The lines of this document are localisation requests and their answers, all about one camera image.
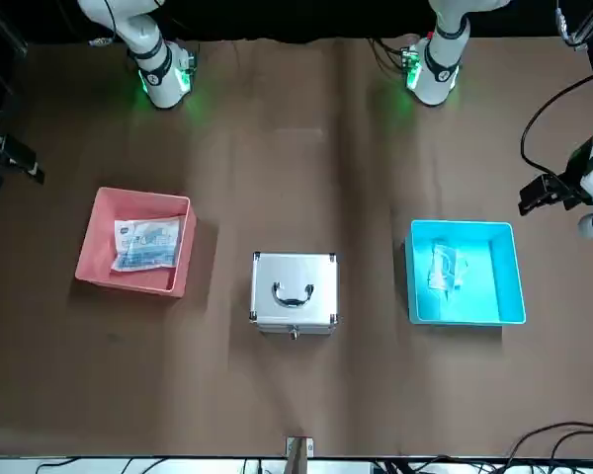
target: cyan plastic bin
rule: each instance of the cyan plastic bin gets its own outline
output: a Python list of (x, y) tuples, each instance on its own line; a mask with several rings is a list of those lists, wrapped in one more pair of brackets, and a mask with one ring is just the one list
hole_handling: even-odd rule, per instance
[[(461, 251), (463, 284), (449, 297), (428, 286), (433, 247)], [(512, 226), (506, 222), (414, 220), (406, 237), (408, 314), (414, 324), (503, 326), (525, 323)]]

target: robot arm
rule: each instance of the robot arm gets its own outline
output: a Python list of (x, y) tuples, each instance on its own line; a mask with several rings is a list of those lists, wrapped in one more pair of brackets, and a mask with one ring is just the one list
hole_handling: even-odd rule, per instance
[(149, 99), (159, 109), (174, 107), (191, 90), (196, 58), (175, 42), (163, 39), (147, 13), (165, 0), (78, 0), (93, 22), (115, 32), (138, 65)]
[[(566, 170), (558, 177), (544, 174), (521, 190), (521, 215), (536, 207), (562, 202), (566, 210), (584, 203), (593, 207), (593, 136), (573, 152)], [(578, 223), (580, 233), (593, 238), (593, 212)]]
[(406, 85), (427, 106), (442, 104), (455, 87), (459, 64), (470, 37), (470, 12), (488, 12), (510, 0), (429, 0), (437, 15), (435, 32), (411, 46), (419, 59)]

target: brown tabletop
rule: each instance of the brown tabletop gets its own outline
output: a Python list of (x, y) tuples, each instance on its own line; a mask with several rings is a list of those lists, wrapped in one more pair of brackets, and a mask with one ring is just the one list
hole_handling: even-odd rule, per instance
[[(47, 182), (0, 191), (0, 452), (281, 455), (309, 435), (318, 455), (501, 455), (538, 426), (593, 421), (587, 209), (517, 207), (536, 176), (524, 125), (589, 73), (558, 39), (473, 39), (427, 109), (363, 40), (203, 43), (194, 94), (156, 111), (121, 46), (32, 47), (9, 128)], [(528, 150), (561, 171), (592, 132), (590, 83)], [(74, 280), (101, 186), (191, 199), (184, 298)], [(527, 324), (412, 326), (399, 248), (416, 218), (511, 222)], [(332, 337), (248, 324), (255, 250), (338, 253)], [(593, 457), (593, 439), (562, 454)]]

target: pink box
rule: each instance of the pink box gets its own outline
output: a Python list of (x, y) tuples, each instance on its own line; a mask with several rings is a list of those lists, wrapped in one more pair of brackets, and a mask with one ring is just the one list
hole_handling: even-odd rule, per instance
[[(175, 269), (114, 272), (117, 256), (115, 220), (184, 216)], [(196, 231), (196, 215), (188, 197), (100, 188), (92, 207), (75, 277), (112, 288), (181, 297), (185, 294), (189, 258)]]

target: silver case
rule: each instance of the silver case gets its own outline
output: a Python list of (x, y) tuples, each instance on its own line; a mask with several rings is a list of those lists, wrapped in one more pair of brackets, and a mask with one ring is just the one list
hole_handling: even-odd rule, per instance
[[(308, 299), (309, 285), (313, 291)], [(262, 332), (291, 334), (293, 339), (331, 334), (339, 321), (336, 255), (255, 252), (250, 321)]]

